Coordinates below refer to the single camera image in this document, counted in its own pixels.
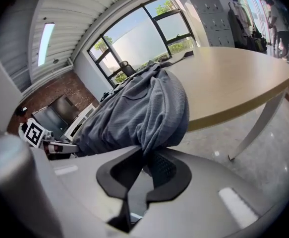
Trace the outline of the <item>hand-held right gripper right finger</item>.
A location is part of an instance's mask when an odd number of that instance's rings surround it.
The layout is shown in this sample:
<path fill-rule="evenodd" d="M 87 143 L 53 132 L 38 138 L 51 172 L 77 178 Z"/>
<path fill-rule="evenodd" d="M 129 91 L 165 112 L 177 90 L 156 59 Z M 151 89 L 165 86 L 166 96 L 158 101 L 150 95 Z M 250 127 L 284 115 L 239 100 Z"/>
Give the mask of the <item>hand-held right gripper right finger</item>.
<path fill-rule="evenodd" d="M 160 150 L 148 168 L 154 189 L 133 237 L 257 238 L 278 215 L 261 191 L 215 161 Z"/>

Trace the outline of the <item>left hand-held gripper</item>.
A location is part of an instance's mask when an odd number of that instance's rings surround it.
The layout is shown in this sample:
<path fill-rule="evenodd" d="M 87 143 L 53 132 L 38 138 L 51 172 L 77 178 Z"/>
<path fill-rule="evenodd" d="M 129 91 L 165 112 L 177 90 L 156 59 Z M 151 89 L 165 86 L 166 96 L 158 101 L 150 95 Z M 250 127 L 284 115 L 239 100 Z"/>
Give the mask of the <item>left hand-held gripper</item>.
<path fill-rule="evenodd" d="M 29 146 L 42 148 L 47 155 L 75 154 L 80 151 L 78 145 L 66 143 L 50 143 L 55 139 L 54 133 L 37 123 L 33 118 L 22 123 L 22 140 Z"/>

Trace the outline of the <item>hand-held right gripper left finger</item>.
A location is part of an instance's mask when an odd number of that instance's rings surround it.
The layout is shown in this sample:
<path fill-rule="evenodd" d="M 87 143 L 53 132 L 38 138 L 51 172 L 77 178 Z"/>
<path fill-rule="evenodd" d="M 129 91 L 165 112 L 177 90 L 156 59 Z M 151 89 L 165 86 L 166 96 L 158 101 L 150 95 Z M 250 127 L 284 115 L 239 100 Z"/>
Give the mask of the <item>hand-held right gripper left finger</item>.
<path fill-rule="evenodd" d="M 58 217 L 65 235 L 126 235 L 128 192 L 142 169 L 138 146 L 52 161 Z"/>

